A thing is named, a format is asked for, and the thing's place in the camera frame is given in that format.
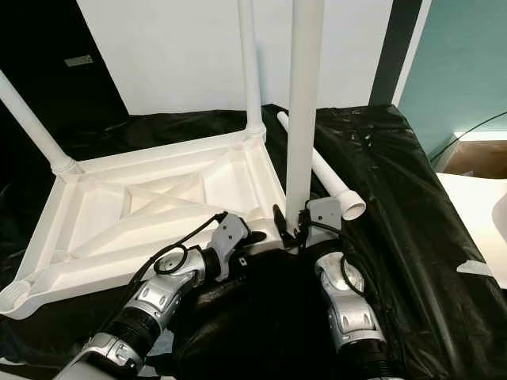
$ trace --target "white pipe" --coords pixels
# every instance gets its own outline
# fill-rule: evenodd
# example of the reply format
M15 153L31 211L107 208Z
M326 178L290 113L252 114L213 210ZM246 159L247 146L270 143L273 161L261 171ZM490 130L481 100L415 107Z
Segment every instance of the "white pipe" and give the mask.
M276 114L276 117L285 128L285 131L288 131L289 122L287 114L280 111ZM329 166L315 148L311 155L311 168L314 170L327 192L340 202L341 216L343 219L353 220L364 213L364 210L366 210L366 203L363 199L359 194L349 189L345 182L336 174L333 168Z
M299 210L310 196L311 154L317 105L324 0L292 3L290 133L287 145L286 219L297 227Z
M48 159L54 174L79 171L76 162L63 152L1 70L0 99Z
M238 13L246 94L246 132L249 137L260 137L265 141L266 126L262 122L261 88L252 0L238 0Z

